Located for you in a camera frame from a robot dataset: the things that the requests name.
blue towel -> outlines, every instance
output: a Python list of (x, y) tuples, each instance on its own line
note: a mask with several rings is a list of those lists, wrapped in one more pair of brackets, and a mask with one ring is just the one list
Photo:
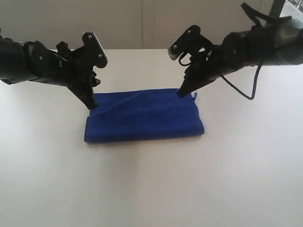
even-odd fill
[(204, 134), (194, 98), (176, 89), (97, 93), (99, 102), (86, 121), (84, 140), (107, 143), (169, 139)]

table surface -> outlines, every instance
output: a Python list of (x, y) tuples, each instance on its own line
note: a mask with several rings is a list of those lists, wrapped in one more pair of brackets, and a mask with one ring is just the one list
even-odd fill
[[(179, 87), (165, 50), (106, 51), (95, 92)], [(228, 78), (250, 94), (256, 68)], [(263, 67), (249, 101), (198, 91), (205, 135), (88, 145), (64, 87), (0, 83), (0, 226), (303, 226), (303, 66)]]

